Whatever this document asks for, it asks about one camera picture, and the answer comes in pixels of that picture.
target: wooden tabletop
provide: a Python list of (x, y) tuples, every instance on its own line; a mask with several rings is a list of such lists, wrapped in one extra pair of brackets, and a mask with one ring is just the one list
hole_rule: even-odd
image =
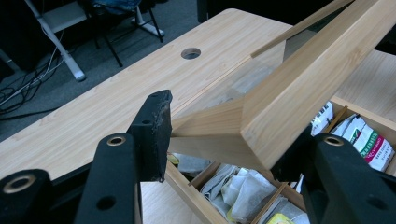
[[(148, 95), (171, 90), (176, 116), (288, 28), (236, 9), (220, 13), (0, 143), (0, 177), (39, 168), (53, 179), (92, 161), (97, 143), (109, 134), (124, 133)], [(189, 48), (198, 48), (201, 55), (183, 59), (181, 52)], [(154, 194), (162, 195), (161, 200)], [(145, 183), (143, 204), (145, 219), (153, 218), (147, 223), (158, 223), (161, 216), (156, 214), (171, 217), (161, 223), (199, 222), (166, 183)]]

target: chair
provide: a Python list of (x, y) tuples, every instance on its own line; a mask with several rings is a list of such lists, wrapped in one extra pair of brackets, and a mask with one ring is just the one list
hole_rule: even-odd
[(77, 81), (84, 80), (85, 74), (81, 71), (73, 57), (67, 52), (61, 41), (55, 35), (55, 33), (87, 19), (79, 4), (77, 2), (72, 2), (41, 15), (31, 0), (25, 0), (25, 2), (41, 24), (44, 33), (61, 52), (65, 63), (75, 79)]
[[(67, 50), (62, 45), (61, 41), (55, 35), (55, 33), (60, 32), (70, 26), (73, 26), (79, 22), (85, 21), (89, 19), (92, 21), (93, 25), (96, 27), (96, 31), (99, 31), (102, 38), (106, 41), (108, 47), (110, 48), (114, 58), (116, 59), (117, 63), (120, 67), (122, 67), (122, 63), (120, 58), (118, 57), (116, 51), (111, 46), (110, 41), (108, 41), (105, 32), (101, 29), (101, 25), (99, 24), (98, 15), (93, 10), (91, 4), (88, 4), (89, 1), (85, 0), (77, 0), (73, 1), (69, 4), (66, 4), (61, 7), (57, 7), (51, 11), (43, 13), (42, 15), (37, 11), (31, 0), (25, 0), (28, 7), (32, 10), (35, 17), (37, 18), (38, 22), (41, 24), (41, 27), (47, 37), (55, 44), (58, 50), (61, 52), (62, 57), (66, 65), (68, 66), (69, 70), (75, 77), (76, 81), (82, 81), (85, 79), (85, 74), (79, 68), (76, 61), (73, 57), (67, 52)], [(158, 29), (157, 23), (154, 19), (151, 9), (148, 10), (152, 21), (155, 25), (155, 30), (157, 32), (158, 37), (160, 38), (161, 42), (163, 42), (162, 36), (163, 31)], [(143, 22), (139, 8), (136, 8), (135, 23), (142, 28), (148, 27), (146, 22)]]
[[(97, 30), (100, 32), (103, 32), (103, 29), (101, 28), (100, 21), (103, 20), (102, 17), (106, 17), (111, 13), (106, 12), (104, 7), (103, 8), (93, 7), (90, 0), (78, 0), (78, 2), (80, 2), (80, 4), (83, 6), (84, 10), (86, 11), (87, 18), (93, 19), (93, 22), (96, 23), (95, 25), (96, 25)], [(118, 7), (114, 7), (114, 8), (117, 9), (118, 11), (124, 11), (125, 14), (122, 15), (123, 18), (131, 18), (131, 22), (133, 22), (138, 28), (141, 28), (153, 35), (158, 36), (160, 39), (160, 42), (161, 43), (163, 42), (164, 31), (159, 29), (157, 22), (155, 20), (154, 14), (152, 13), (151, 7), (147, 8), (148, 13), (151, 17), (150, 21), (143, 20), (139, 6), (137, 6), (134, 11), (128, 11), (128, 10), (118, 8)]]

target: chair leg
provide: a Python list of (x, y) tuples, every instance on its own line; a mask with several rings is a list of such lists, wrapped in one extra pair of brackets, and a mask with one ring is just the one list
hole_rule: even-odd
[(120, 67), (123, 67), (122, 62), (119, 58), (119, 56), (117, 55), (116, 51), (113, 49), (113, 46), (111, 45), (110, 41), (108, 41), (107, 36), (105, 34), (102, 33), (102, 38), (106, 41), (108, 47), (111, 50), (111, 53), (113, 53), (114, 58), (116, 58), (117, 63), (119, 64)]
[[(107, 36), (105, 34), (105, 31), (99, 25), (99, 22), (98, 22), (99, 19), (97, 18), (96, 15), (93, 15), (91, 17), (91, 19), (95, 20), (93, 23), (95, 24), (96, 31), (98, 31), (100, 33), (100, 35), (102, 36), (102, 38), (106, 41), (107, 46), (110, 48), (110, 51), (113, 54), (114, 58), (116, 59), (117, 63), (119, 64), (119, 66), (123, 67), (123, 64), (122, 64), (122, 62), (121, 62), (121, 60), (119, 58), (119, 55), (117, 55), (117, 52), (113, 49), (113, 46), (111, 45), (110, 41), (108, 41), (108, 38), (107, 38)], [(95, 45), (99, 49), (99, 44), (98, 44), (98, 41), (97, 41), (96, 37), (95, 37)]]
[(154, 23), (155, 30), (157, 31), (157, 35), (160, 38), (160, 42), (163, 43), (163, 37), (160, 34), (160, 29), (158, 28), (157, 22), (155, 21), (155, 18), (154, 18), (154, 14), (152, 13), (152, 10), (150, 7), (148, 8), (148, 13), (151, 17), (152, 23)]
[(158, 36), (160, 38), (160, 41), (163, 42), (164, 31), (162, 31), (158, 28), (157, 22), (154, 19), (154, 14), (152, 13), (151, 9), (149, 8), (148, 10), (149, 10), (150, 16), (151, 16), (150, 21), (153, 21), (155, 26), (149, 24), (149, 21), (147, 21), (147, 22), (143, 21), (143, 17), (142, 17), (142, 14), (140, 13), (139, 6), (136, 7), (136, 15), (135, 15), (135, 18), (132, 19), (132, 22), (136, 23), (136, 25), (140, 29), (143, 29), (153, 35)]

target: tea bag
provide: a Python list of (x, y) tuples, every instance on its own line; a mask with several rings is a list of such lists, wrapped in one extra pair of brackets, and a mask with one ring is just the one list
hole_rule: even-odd
[(248, 170), (241, 168), (238, 175), (234, 175), (231, 179), (221, 188), (221, 195), (225, 203), (233, 206), (238, 198), (239, 191), (242, 188), (248, 175)]
[(220, 193), (223, 185), (235, 174), (237, 167), (230, 164), (222, 164), (209, 181), (204, 184), (201, 193), (212, 202)]
[(218, 209), (222, 216), (227, 217), (227, 213), (230, 211), (231, 206), (224, 202), (221, 194), (214, 198), (211, 203), (216, 209)]
[(205, 160), (202, 158), (178, 153), (174, 153), (174, 155), (178, 158), (177, 169), (181, 173), (189, 174), (190, 176), (197, 176), (210, 164), (209, 160)]
[(264, 204), (264, 198), (276, 188), (255, 170), (249, 170), (238, 198), (233, 205), (231, 217), (240, 223), (249, 223), (252, 214), (257, 214)]
[(286, 198), (281, 200), (271, 213), (265, 214), (266, 219), (259, 223), (267, 223), (268, 220), (276, 213), (285, 215), (295, 224), (309, 224), (308, 214), (289, 202)]

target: bamboo desk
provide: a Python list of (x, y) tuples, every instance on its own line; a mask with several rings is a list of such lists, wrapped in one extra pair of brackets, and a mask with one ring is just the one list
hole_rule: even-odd
[[(90, 162), (100, 139), (124, 133), (148, 95), (171, 90), (175, 116), (251, 51), (288, 28), (287, 24), (234, 9), (221, 13), (0, 143), (0, 178), (34, 168), (56, 178)], [(185, 60), (180, 53), (187, 48), (198, 48), (202, 54)], [(158, 202), (145, 193), (147, 186), (151, 185), (143, 184), (143, 204), (161, 203), (163, 214), (171, 217), (161, 219), (161, 223), (198, 221), (187, 206), (173, 205), (182, 202), (180, 198), (164, 197), (164, 202)], [(169, 186), (163, 187), (154, 184), (151, 193), (176, 195), (167, 189)], [(151, 208), (144, 210), (145, 219), (151, 212), (157, 213)]]
[[(194, 108), (194, 102), (198, 99), (201, 102), (207, 100), (206, 106), (209, 107), (237, 98), (251, 88), (249, 83), (259, 82), (254, 74), (268, 74), (282, 63), (285, 43), (263, 54), (258, 66), (252, 66), (255, 68), (253, 71), (245, 71), (241, 64), (251, 52), (289, 28), (287, 24), (236, 9), (220, 13), (0, 143), (0, 178), (22, 169), (34, 168), (47, 170), (51, 178), (56, 178), (90, 162), (100, 139), (111, 133), (124, 133), (146, 97), (155, 91), (172, 91), (173, 118), (199, 109)], [(181, 58), (182, 50), (188, 48), (198, 48), (201, 56), (193, 60)], [(394, 83), (395, 64), (394, 56), (374, 51), (352, 74), (352, 80), (349, 79), (332, 98), (339, 105), (353, 103), (355, 111), (364, 112), (366, 117), (373, 118), (371, 121), (385, 127), (380, 131), (386, 133), (384, 137), (393, 146), (396, 143), (396, 90), (389, 85), (386, 89), (382, 87)], [(246, 76), (233, 83), (223, 82), (236, 68)], [(361, 80), (362, 77), (375, 78), (367, 84)], [(242, 79), (249, 80), (249, 83), (239, 82)], [(212, 87), (220, 82), (224, 84), (221, 90), (224, 94), (213, 100), (207, 93), (218, 91)], [(373, 99), (374, 95), (385, 100), (381, 101), (385, 103)], [(177, 181), (173, 179), (174, 171), (167, 170), (168, 182)], [(396, 174), (396, 160), (391, 163), (388, 173)], [(155, 223), (156, 218), (162, 218), (156, 216), (160, 208), (163, 211), (161, 215), (166, 215), (161, 223), (200, 222), (167, 184), (161, 188), (158, 186), (155, 183), (143, 184), (143, 204), (144, 209), (147, 208), (144, 219), (147, 223)], [(160, 200), (152, 197), (162, 192), (164, 195)]]

